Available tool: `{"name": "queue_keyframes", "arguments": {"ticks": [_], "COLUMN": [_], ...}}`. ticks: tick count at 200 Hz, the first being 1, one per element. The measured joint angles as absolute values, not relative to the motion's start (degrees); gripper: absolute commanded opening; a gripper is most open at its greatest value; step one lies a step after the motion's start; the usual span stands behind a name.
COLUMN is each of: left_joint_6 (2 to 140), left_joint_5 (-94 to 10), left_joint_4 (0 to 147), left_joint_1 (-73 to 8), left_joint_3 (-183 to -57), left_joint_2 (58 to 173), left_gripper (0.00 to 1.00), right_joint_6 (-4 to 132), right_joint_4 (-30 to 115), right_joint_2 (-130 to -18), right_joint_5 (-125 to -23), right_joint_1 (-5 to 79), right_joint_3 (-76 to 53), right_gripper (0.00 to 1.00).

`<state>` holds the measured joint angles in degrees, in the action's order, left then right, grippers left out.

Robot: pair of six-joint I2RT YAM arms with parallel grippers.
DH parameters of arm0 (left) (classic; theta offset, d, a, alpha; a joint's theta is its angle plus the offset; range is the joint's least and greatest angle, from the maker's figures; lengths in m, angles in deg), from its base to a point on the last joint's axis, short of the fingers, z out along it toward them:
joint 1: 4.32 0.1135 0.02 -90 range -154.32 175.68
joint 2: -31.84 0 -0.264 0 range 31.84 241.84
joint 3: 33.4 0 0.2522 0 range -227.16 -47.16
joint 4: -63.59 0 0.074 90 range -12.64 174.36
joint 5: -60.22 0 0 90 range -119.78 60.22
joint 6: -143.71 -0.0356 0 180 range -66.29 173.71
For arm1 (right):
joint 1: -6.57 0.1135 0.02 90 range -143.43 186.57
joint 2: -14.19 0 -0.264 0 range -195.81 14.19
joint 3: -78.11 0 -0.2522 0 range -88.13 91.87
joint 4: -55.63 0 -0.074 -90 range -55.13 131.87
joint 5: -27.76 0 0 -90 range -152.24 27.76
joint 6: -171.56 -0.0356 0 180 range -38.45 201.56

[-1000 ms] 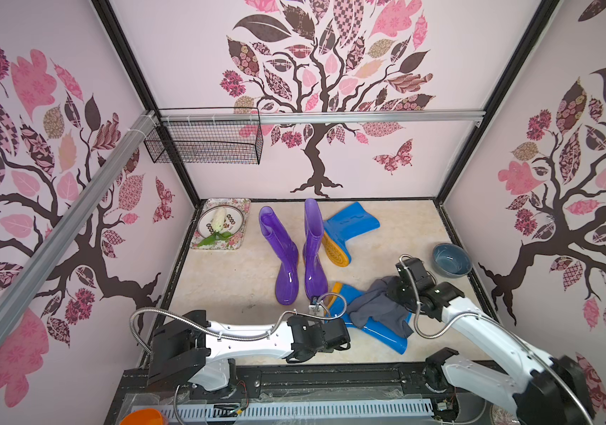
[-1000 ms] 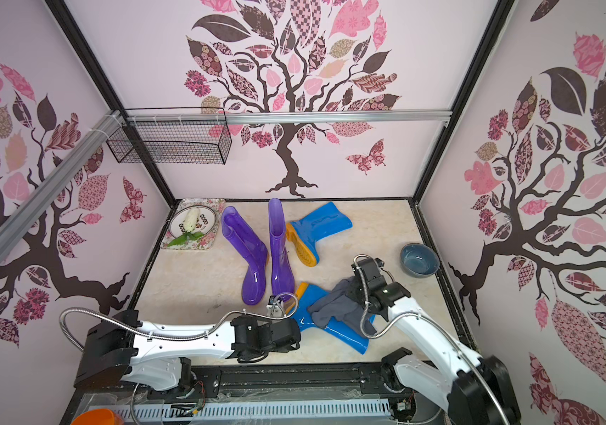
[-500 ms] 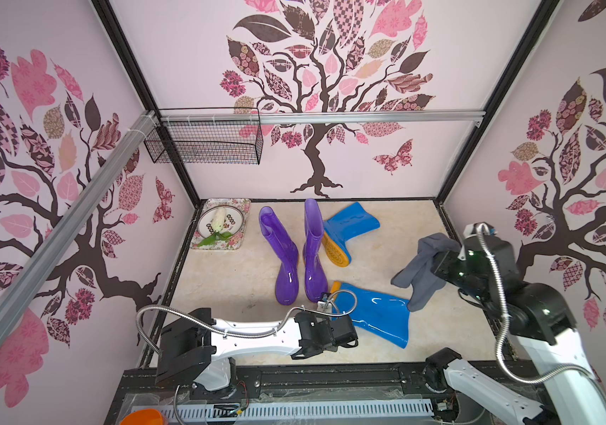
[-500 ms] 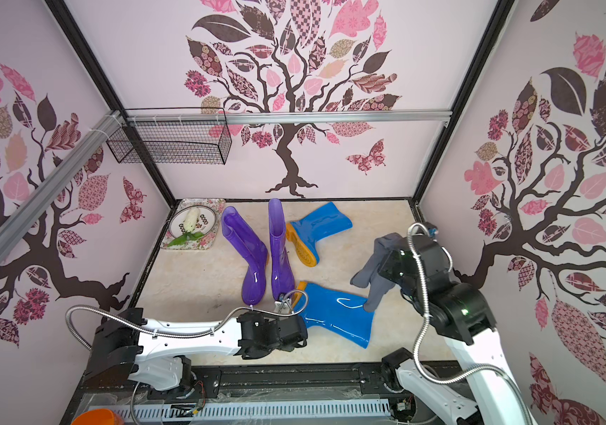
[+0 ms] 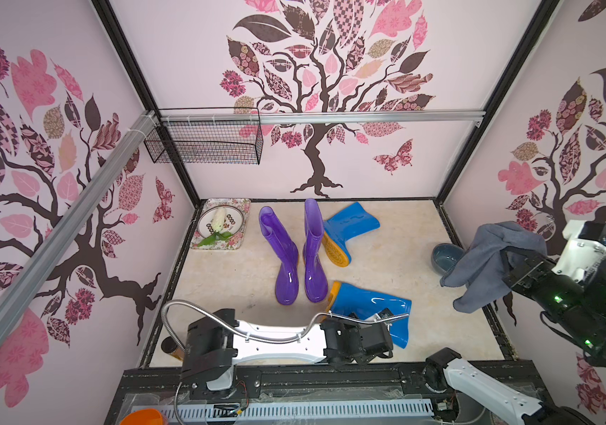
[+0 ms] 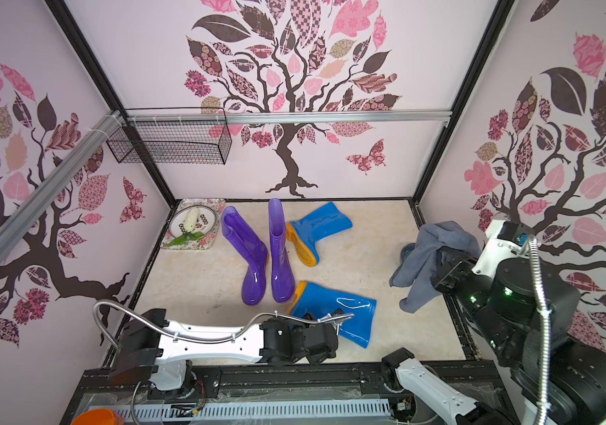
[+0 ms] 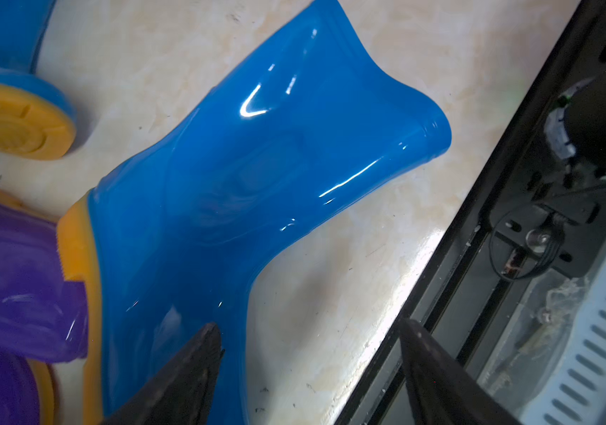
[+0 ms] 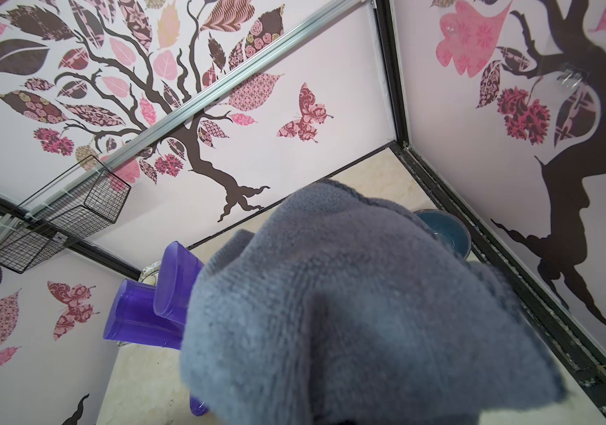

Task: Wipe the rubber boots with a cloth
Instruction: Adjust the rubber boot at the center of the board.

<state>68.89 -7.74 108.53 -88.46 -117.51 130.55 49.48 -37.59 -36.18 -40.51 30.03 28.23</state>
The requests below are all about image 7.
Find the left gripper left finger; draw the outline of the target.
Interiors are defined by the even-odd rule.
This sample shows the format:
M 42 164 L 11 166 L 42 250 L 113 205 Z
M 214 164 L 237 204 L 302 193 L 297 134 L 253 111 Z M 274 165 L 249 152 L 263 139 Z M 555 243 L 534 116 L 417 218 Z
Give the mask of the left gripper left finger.
M 206 424 L 223 349 L 209 323 L 104 424 Z

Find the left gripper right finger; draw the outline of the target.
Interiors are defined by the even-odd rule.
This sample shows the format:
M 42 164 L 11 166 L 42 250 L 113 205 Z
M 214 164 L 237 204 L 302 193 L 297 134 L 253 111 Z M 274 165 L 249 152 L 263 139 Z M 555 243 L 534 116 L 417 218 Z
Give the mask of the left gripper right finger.
M 417 424 L 519 425 L 417 321 L 399 325 L 402 371 Z

